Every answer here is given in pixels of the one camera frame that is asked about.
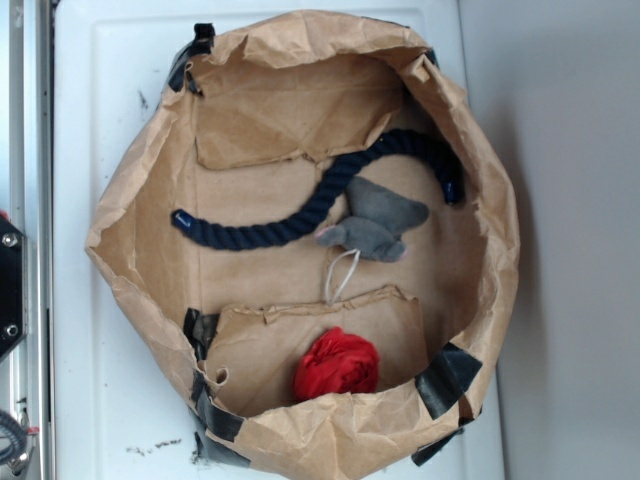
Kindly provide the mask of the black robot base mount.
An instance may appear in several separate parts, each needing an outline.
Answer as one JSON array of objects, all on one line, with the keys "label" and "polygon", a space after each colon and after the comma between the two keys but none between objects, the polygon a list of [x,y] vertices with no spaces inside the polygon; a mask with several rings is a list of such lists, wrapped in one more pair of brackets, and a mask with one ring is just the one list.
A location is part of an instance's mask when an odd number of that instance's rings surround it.
[{"label": "black robot base mount", "polygon": [[1,360],[26,336],[27,240],[1,211]]}]

